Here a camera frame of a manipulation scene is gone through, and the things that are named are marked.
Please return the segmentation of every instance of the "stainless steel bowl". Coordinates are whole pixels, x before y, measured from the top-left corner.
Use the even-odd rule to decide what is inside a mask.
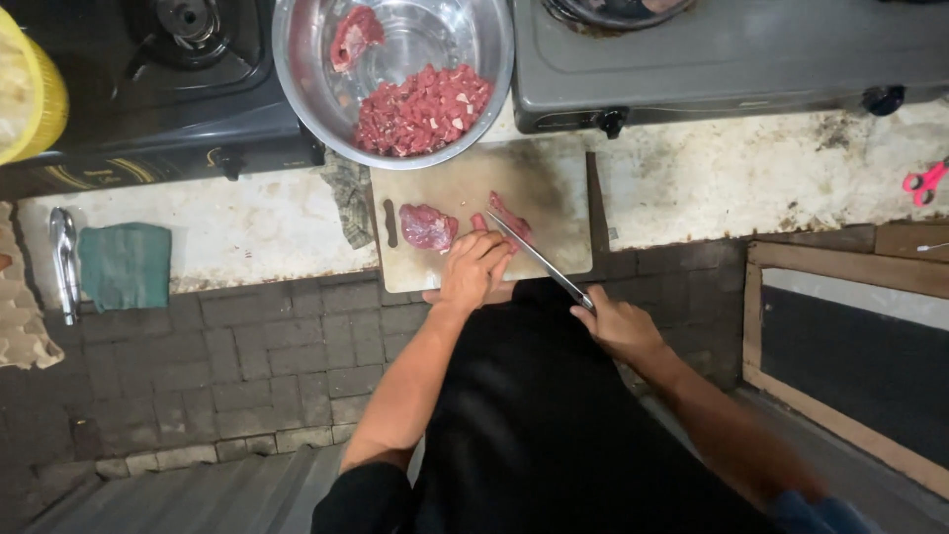
[[[334,72],[329,48],[349,10],[366,5],[385,29],[348,72]],[[421,169],[472,145],[494,122],[511,86],[514,30],[507,0],[277,0],[273,55],[293,110],[316,137],[356,162],[383,169]],[[401,84],[431,63],[467,64],[494,85],[494,95],[465,135],[424,156],[395,158],[353,143],[360,101],[380,82]]]

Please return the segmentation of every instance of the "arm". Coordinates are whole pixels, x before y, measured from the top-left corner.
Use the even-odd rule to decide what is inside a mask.
[[[599,286],[589,294],[597,316],[579,306],[570,312],[653,387],[716,475],[759,509],[788,490],[811,503],[827,496],[824,483],[791,448],[676,356],[648,313],[609,300]]]
[[[511,261],[498,232],[457,240],[441,274],[441,293],[419,331],[385,373],[349,440],[340,472],[373,461],[408,468],[441,391],[468,316],[497,289]]]

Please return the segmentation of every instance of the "gray gas stove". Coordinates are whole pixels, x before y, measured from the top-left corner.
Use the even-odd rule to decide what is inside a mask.
[[[949,3],[698,0],[650,29],[571,23],[512,0],[517,129],[538,133],[865,109],[949,94]]]

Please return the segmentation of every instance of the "cutting board handle hole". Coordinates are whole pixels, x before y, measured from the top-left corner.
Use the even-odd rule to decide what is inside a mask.
[[[392,204],[390,199],[386,199],[382,203],[382,208],[385,209],[385,232],[389,235],[387,241],[389,248],[396,248],[399,246],[399,229],[396,228],[396,207]]]

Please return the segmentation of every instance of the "red scissors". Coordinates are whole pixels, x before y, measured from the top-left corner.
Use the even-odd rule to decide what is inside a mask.
[[[946,173],[949,173],[949,158],[936,163],[925,174],[910,174],[902,181],[902,188],[913,194],[913,203],[923,207],[936,198],[936,186]]]

